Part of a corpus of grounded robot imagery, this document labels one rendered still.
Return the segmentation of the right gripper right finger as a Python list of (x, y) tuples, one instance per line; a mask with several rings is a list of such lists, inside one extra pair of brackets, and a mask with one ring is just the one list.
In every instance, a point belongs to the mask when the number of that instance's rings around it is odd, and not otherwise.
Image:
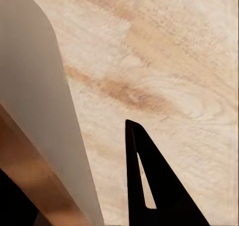
[[(142, 125), (125, 121), (129, 226), (211, 226)], [(145, 205), (139, 154), (155, 205)]]

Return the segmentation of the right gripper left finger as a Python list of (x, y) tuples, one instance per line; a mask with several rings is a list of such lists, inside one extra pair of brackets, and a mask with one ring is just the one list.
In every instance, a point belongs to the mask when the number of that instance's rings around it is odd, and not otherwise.
[(0, 226), (33, 226), (38, 209), (0, 168)]

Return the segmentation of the trash can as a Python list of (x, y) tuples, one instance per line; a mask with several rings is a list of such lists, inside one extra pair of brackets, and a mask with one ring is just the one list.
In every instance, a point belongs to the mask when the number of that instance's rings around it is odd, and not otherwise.
[(105, 226), (55, 30), (34, 0), (0, 0), (0, 168), (33, 226)]

